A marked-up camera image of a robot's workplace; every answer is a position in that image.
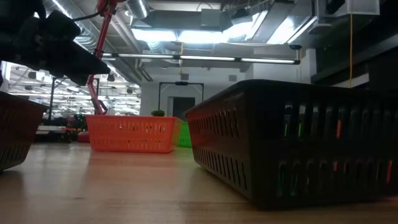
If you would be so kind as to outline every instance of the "green basket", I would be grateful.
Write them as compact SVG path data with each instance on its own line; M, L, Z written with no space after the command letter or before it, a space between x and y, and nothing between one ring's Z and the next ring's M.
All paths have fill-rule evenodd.
M180 132L180 138L178 139L178 146L192 147L191 136L189 135L188 122L184 122L181 125L181 132Z

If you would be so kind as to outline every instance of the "wooden table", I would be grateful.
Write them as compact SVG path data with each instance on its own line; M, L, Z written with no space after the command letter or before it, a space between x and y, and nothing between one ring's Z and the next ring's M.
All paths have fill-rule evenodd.
M110 154L36 144L0 176L0 223L398 223L398 198L261 212L198 167L191 149Z

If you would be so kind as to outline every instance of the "ductwork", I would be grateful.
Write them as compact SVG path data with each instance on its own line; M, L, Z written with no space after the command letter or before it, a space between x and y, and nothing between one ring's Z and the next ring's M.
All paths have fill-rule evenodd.
M149 5L145 0L130 0L126 5L134 19L143 19L149 14Z
M48 11L59 10L71 18L85 16L72 0L62 1L62 3L60 3L59 0L43 0L43 4ZM100 31L89 19L79 21L77 24L82 32L81 36L76 38L76 41L88 51L93 52L96 48ZM115 52L116 49L108 42L108 40L106 40L103 46L103 51ZM126 81L133 83L140 83L142 81L142 78L137 74L137 72L120 58L117 58L115 61L110 63Z

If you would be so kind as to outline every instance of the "desk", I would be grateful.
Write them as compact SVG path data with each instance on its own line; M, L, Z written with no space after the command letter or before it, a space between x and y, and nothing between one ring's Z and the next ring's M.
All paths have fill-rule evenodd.
M198 167L192 151L97 153L89 144L34 144L0 176L0 223L397 223L398 198L261 212Z

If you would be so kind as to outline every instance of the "plastic basket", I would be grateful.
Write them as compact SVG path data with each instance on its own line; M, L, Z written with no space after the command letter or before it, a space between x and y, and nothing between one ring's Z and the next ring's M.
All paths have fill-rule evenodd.
M189 135L188 122L183 122L181 125L180 137L178 139L178 146L192 147L191 136Z
M47 107L0 92L0 170L23 163Z
M86 116L91 148L108 152L170 153L182 121L145 116Z
M196 162L260 208L397 195L397 95L247 80L187 119Z

